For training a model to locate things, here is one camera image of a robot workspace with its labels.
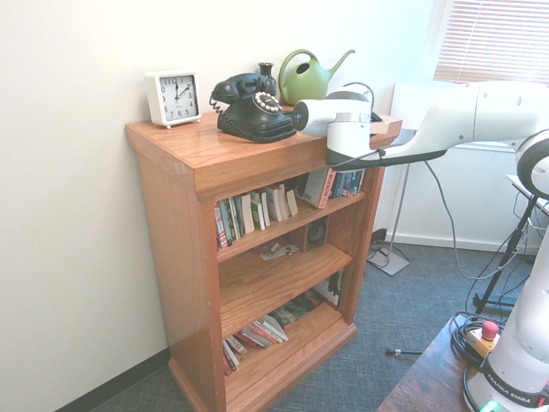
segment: window blinds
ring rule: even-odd
[[[549,85],[549,1],[455,0],[435,80]]]

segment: green light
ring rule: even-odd
[[[493,410],[498,410],[499,403],[494,400],[489,401],[480,412],[492,412]]]

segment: white alarm clock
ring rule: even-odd
[[[200,121],[196,74],[188,70],[145,73],[151,120],[170,129],[174,124]]]

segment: bookshelf shelf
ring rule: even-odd
[[[350,197],[338,197],[336,199],[328,200],[326,209],[317,209],[307,202],[301,199],[296,199],[298,203],[299,212],[294,217],[289,218],[287,221],[271,221],[271,226],[266,227],[265,230],[256,230],[253,233],[246,234],[243,238],[236,240],[232,243],[232,246],[225,249],[219,249],[217,252],[217,261],[224,262],[233,256],[237,256],[243,251],[248,251],[262,243],[269,240],[278,238],[282,234],[288,233],[298,227],[302,227],[307,223],[311,223],[316,219],[320,219],[326,215],[334,213],[339,209],[343,209],[346,206],[358,202],[365,198],[364,193],[359,193],[356,196]]]
[[[226,338],[242,330],[352,260],[325,244],[268,261],[248,251],[224,262],[220,265],[221,336]]]
[[[326,138],[297,133],[250,144],[217,130],[217,115],[170,130],[126,125],[137,153],[166,324],[172,375],[197,412],[267,409],[356,335],[354,314],[365,270],[383,169],[364,174],[361,193],[299,202],[299,213],[271,221],[218,251],[215,202],[325,167]],[[383,117],[372,148],[390,144],[401,121]],[[329,215],[326,242],[264,262],[252,249]],[[288,342],[250,348],[225,377],[224,337],[345,268],[337,310],[321,304],[287,328]]]
[[[286,380],[336,351],[355,331],[341,313],[323,303],[287,328],[288,342],[267,349],[246,345],[248,353],[238,355],[238,370],[225,380],[227,410],[254,410],[262,394],[285,386]]]

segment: green watering can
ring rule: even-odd
[[[284,59],[281,72],[278,75],[278,84],[281,88],[281,95],[284,101],[292,106],[302,99],[323,99],[328,91],[328,83],[332,80],[334,73],[340,68],[343,60],[354,50],[349,50],[343,55],[337,64],[330,70],[321,67],[317,57],[306,49],[296,50]],[[286,66],[294,57],[299,54],[306,54],[311,57],[307,63],[295,67],[284,79]]]

